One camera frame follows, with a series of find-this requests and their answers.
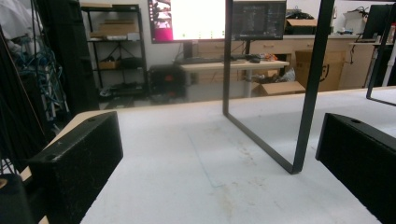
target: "wooden desk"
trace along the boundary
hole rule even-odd
[[[274,61],[274,62],[265,62],[261,61],[260,63],[232,63],[231,70],[246,70],[247,77],[245,81],[231,82],[231,97],[250,97],[251,95],[251,76],[252,70],[254,69],[277,69],[288,66],[289,63]],[[206,72],[206,71],[218,71],[224,69],[223,63],[199,63],[199,64],[182,64],[181,69],[186,72],[186,100],[188,102],[191,101],[191,97],[193,94],[200,94],[203,92],[214,91],[216,90],[215,95],[218,99],[222,97],[222,83],[210,83],[207,85],[202,85],[201,89],[193,89],[191,87],[191,74]]]
[[[365,93],[318,95],[304,169],[297,175],[224,118],[221,101],[120,109],[124,158],[81,223],[379,223],[315,160],[326,112],[396,136],[396,107],[366,100]],[[396,89],[375,94],[396,99]],[[231,112],[292,156],[303,99],[232,100]],[[95,113],[77,115],[61,134]]]

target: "table surface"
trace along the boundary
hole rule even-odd
[[[260,63],[250,63],[245,61],[243,63],[231,63],[231,69],[274,69],[283,68],[288,66],[288,62],[281,61],[261,61]],[[224,68],[224,63],[197,63],[197,64],[182,64],[180,66],[186,72],[199,72],[199,71],[209,71],[209,70],[220,70]]]
[[[289,175],[221,113],[221,101],[118,110],[124,158],[82,223],[378,223],[315,160],[324,113],[396,136],[396,107],[366,90],[318,95],[304,169]],[[396,99],[396,89],[373,96]],[[292,160],[304,95],[231,100],[230,112]],[[97,113],[77,115],[61,132]]]

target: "shelving unit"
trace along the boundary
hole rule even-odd
[[[98,76],[99,88],[108,88],[112,95],[115,96],[146,95],[148,74],[139,5],[81,6],[81,10],[87,13],[91,32],[91,38],[88,40],[88,43],[92,45],[93,71]],[[108,31],[101,32],[97,24],[93,23],[107,19],[118,19],[119,17],[117,16],[119,15],[122,18],[120,20],[121,24],[126,21],[124,18],[128,18],[133,23],[132,26],[135,26],[135,31],[128,34],[119,34],[120,30],[118,30],[118,27],[114,23],[106,24],[114,26],[115,31],[113,31],[114,35],[112,35]],[[110,66],[99,67],[99,63],[102,63],[102,61],[105,61],[110,56],[112,57],[112,62],[106,64]],[[114,73],[122,75],[122,83],[112,85],[109,88],[104,82],[103,76],[110,76],[110,74]],[[128,76],[142,76],[142,78],[138,82],[128,82]]]

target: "keyboard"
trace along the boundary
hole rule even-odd
[[[176,60],[176,64],[197,64],[197,63],[222,63],[222,58],[187,58]]]

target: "monitor screen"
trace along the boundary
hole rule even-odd
[[[221,40],[224,0],[148,0],[152,43]],[[286,1],[234,1],[233,39],[282,39]]]
[[[392,5],[371,5],[369,16],[364,27],[362,39],[376,39],[382,35],[387,24]]]

